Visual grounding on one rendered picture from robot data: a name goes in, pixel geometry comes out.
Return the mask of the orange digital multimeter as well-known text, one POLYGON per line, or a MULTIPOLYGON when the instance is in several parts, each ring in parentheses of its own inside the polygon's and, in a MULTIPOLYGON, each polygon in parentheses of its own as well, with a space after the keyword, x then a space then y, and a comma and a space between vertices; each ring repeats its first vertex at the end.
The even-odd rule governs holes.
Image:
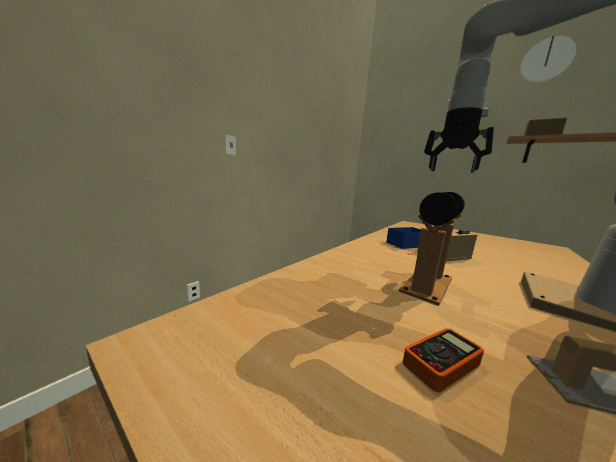
POLYGON ((480 366, 484 350, 446 328, 406 346, 403 365, 431 390, 442 392, 480 366))

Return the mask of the brown open-top wooden crate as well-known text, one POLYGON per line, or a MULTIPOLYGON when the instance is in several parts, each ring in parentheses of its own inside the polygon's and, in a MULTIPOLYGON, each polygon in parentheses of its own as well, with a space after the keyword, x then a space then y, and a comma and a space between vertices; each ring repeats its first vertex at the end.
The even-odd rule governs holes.
POLYGON ((447 255, 447 261, 470 259, 473 244, 469 234, 452 235, 447 255))

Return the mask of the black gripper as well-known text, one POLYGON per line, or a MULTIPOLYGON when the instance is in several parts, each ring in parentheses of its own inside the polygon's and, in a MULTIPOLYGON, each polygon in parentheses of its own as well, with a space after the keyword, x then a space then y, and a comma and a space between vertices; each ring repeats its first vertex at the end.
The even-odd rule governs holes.
POLYGON ((431 171, 435 171, 437 155, 445 148, 450 149, 464 149, 470 147, 474 152, 475 157, 473 160, 471 173, 478 170, 481 157, 488 155, 492 152, 493 142, 493 127, 488 129, 479 130, 480 119, 482 115, 482 109, 474 107, 458 108, 447 112, 445 126, 442 132, 435 132, 432 130, 429 134, 424 153, 430 155, 429 168, 431 171), (474 140, 482 135, 486 139, 485 150, 480 151, 474 140), (436 149, 432 150, 434 140, 438 137, 442 138, 442 142, 436 149), (444 146, 445 145, 445 146, 444 146), (443 147, 444 146, 444 147, 443 147))

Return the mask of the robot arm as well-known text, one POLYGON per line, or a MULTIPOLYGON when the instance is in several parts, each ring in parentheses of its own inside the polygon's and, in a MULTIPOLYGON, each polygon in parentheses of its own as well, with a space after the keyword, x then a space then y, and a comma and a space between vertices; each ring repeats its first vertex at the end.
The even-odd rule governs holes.
MULTIPOLYGON (((527 35, 614 4, 616 0, 498 0, 481 7, 464 28, 447 112, 474 107, 483 110, 481 118, 488 117, 483 106, 497 36, 527 35)), ((616 224, 607 229, 575 296, 616 313, 616 224)))

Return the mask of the dark blue open bin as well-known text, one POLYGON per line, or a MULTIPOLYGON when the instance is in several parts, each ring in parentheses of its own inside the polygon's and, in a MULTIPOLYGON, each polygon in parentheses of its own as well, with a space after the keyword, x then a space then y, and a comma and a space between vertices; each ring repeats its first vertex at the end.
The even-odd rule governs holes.
POLYGON ((418 248, 421 229, 414 227, 388 228, 386 243, 401 249, 418 248))

